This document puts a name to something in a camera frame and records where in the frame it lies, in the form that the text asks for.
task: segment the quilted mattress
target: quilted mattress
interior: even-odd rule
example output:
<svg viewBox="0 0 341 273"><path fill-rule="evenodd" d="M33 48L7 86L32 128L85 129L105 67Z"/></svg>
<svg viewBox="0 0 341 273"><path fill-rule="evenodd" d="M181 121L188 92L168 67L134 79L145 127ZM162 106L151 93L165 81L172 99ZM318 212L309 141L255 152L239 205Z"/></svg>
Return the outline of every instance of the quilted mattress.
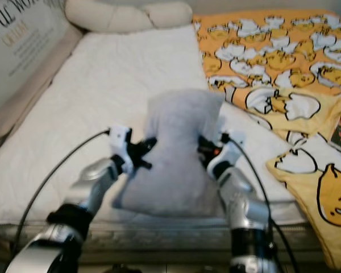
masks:
<svg viewBox="0 0 341 273"><path fill-rule="evenodd" d="M147 100L161 92L184 88L207 89L192 26L130 35L85 35L24 123L0 149L0 236L13 238L22 211L43 177L77 143L115 123L132 127L135 140L141 139ZM294 197L265 167L268 159L289 145L229 104L222 106L221 127L246 133L246 152L266 187L273 218L282 225L306 223ZM108 146L106 137L95 140L54 175L28 215L27 239L61 204L80 171L109 155ZM257 188L245 159L239 159L237 166ZM225 245L228 232L223 219L172 220L112 208L111 200L122 183L119 181L107 193L91 226L88 249L91 245L99 249L182 249L185 238L193 238L205 249L229 247ZM305 236L305 230L298 227L296 232ZM146 235L152 232L158 235L155 241Z"/></svg>

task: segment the gray pillow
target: gray pillow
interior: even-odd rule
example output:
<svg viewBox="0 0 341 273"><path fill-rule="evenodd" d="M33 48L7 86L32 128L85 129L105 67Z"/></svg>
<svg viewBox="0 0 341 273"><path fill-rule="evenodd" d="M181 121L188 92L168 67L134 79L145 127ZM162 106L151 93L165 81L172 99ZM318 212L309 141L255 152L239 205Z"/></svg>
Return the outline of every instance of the gray pillow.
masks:
<svg viewBox="0 0 341 273"><path fill-rule="evenodd" d="M223 97L204 90L169 92L149 102L144 157L152 163L129 177L113 206L159 217L221 216L215 182L198 159L200 135L213 139Z"/></svg>

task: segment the floor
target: floor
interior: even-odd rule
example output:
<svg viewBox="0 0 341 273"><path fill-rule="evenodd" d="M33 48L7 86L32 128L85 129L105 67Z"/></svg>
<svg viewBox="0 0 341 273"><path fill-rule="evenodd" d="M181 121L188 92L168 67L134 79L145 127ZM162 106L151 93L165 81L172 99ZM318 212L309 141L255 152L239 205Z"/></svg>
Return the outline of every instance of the floor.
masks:
<svg viewBox="0 0 341 273"><path fill-rule="evenodd" d="M3 272L5 264L0 262L0 273ZM294 273L290 265L285 265L285 273ZM139 269L142 273L228 273L227 265L202 266L202 265L131 265L130 269ZM78 273L104 273L111 269L111 266L82 266ZM301 273L333 273L324 264L301 264Z"/></svg>

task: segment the bed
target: bed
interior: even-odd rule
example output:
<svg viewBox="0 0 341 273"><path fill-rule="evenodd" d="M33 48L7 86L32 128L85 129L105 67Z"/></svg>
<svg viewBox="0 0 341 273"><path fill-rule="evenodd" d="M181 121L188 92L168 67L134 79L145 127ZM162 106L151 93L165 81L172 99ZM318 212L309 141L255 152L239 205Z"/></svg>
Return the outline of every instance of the bed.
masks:
<svg viewBox="0 0 341 273"><path fill-rule="evenodd" d="M141 139L147 100L184 88L208 88L193 26L129 35L86 34L0 148L0 238L13 240L27 200L78 142L115 123L132 127L135 140ZM220 128L246 133L246 152L267 189L272 216L282 225L298 261L321 261L319 241L305 214L265 165L292 145L226 102L220 121ZM44 226L46 215L60 205L82 168L108 156L108 145L105 137L94 141L54 175L28 215L21 245ZM237 166L256 186L246 161L240 159ZM230 244L224 219L167 219L114 209L110 204L122 183L108 192L91 225L83 262L227 261ZM280 238L276 241L285 260Z"/></svg>

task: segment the plush toy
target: plush toy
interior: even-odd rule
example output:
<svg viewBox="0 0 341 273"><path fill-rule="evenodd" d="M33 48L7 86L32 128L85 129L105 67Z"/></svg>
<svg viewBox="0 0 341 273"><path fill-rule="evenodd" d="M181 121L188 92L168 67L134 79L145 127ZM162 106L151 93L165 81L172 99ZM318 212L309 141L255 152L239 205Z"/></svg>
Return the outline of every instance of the plush toy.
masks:
<svg viewBox="0 0 341 273"><path fill-rule="evenodd" d="M184 2L153 3L136 8L99 0L67 0L65 13L79 27L108 33L179 27L192 21L192 9Z"/></svg>

